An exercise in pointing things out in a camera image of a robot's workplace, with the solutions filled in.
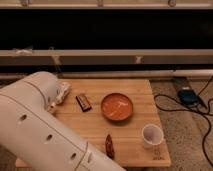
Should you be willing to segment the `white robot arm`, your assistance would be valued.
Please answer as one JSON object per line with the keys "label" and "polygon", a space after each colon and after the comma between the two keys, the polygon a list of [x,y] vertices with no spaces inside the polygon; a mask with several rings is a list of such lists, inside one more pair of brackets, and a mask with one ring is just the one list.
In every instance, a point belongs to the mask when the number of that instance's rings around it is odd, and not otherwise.
{"label": "white robot arm", "polygon": [[48,111],[58,78],[36,72],[0,89],[0,144],[36,171],[125,171]]}

